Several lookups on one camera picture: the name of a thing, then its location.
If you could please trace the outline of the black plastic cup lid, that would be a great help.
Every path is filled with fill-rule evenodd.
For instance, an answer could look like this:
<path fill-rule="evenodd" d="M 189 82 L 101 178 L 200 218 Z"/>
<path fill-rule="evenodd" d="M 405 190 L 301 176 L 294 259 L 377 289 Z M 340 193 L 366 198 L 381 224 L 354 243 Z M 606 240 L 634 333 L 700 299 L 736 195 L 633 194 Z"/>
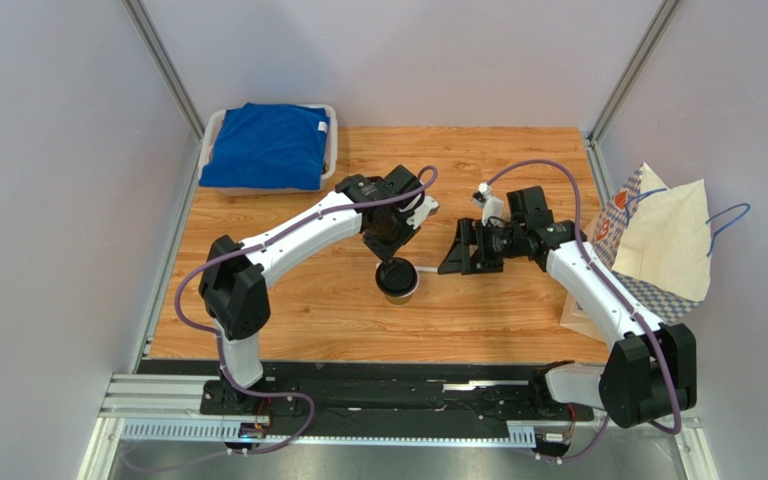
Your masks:
<path fill-rule="evenodd" d="M 408 260 L 394 258 L 391 262 L 382 262 L 376 267 L 375 282 L 383 293 L 410 290 L 417 288 L 419 273 Z"/>

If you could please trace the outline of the brown paper coffee cup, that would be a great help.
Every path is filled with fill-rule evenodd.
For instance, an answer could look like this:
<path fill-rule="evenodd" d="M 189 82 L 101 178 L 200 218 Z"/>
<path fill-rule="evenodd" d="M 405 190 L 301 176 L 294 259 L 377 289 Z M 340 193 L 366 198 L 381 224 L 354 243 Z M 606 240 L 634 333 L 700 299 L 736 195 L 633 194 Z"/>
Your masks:
<path fill-rule="evenodd" d="M 414 287 L 404 291 L 386 291 L 384 293 L 384 298 L 391 305 L 402 306 L 407 304 L 413 298 L 416 290 L 417 288 Z"/>

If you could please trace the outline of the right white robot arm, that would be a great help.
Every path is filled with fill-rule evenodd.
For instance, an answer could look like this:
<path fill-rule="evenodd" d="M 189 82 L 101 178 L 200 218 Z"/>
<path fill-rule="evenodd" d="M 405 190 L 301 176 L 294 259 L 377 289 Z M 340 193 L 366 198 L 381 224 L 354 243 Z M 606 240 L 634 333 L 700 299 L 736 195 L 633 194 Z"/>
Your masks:
<path fill-rule="evenodd" d="M 557 221 L 540 187 L 495 197 L 483 183 L 472 196 L 479 219 L 462 218 L 437 272 L 500 273 L 524 257 L 562 285 L 609 349 L 602 366 L 559 361 L 537 369 L 540 405 L 579 404 L 605 411 L 622 428 L 682 413 L 697 404 L 697 348 L 691 330 L 668 324 L 636 299 L 587 242 L 579 220 Z M 501 218 L 503 206 L 510 216 Z"/>

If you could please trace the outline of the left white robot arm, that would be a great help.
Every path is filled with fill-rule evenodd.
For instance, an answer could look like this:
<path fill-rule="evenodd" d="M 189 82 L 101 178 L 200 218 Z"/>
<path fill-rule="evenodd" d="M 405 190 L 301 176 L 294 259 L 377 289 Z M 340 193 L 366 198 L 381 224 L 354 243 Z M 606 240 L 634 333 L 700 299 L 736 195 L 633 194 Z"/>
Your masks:
<path fill-rule="evenodd" d="M 222 376 L 247 389 L 263 376 L 259 333 L 271 316 L 269 290 L 318 252 L 359 235 L 378 259 L 377 288 L 406 300 L 418 269 L 398 257 L 440 207 L 419 175 L 397 166 L 386 176 L 348 176 L 315 205 L 289 221 L 239 242 L 215 240 L 200 271 L 198 292 L 217 338 Z"/>

